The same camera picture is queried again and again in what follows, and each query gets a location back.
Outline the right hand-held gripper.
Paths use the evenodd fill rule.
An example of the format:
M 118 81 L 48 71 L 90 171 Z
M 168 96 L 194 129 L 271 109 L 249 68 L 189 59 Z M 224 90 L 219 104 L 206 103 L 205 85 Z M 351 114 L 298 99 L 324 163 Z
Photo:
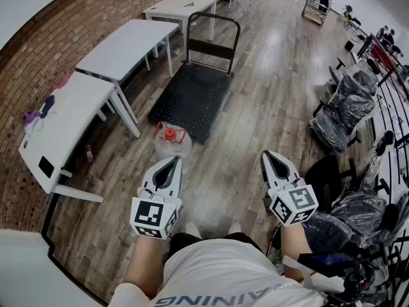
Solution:
M 280 190 L 269 189 L 263 198 L 268 216 L 275 216 L 283 226 L 308 220 L 318 208 L 312 185 L 299 178 L 295 165 L 283 155 L 264 150 L 260 156 L 263 181 L 271 185 L 285 185 Z

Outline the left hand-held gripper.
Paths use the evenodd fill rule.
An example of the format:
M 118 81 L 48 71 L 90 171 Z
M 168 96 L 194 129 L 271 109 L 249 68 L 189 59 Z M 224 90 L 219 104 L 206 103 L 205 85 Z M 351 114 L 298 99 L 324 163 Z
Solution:
M 132 198 L 130 225 L 136 234 L 167 239 L 180 216 L 183 162 L 179 157 L 162 159 L 149 168 Z

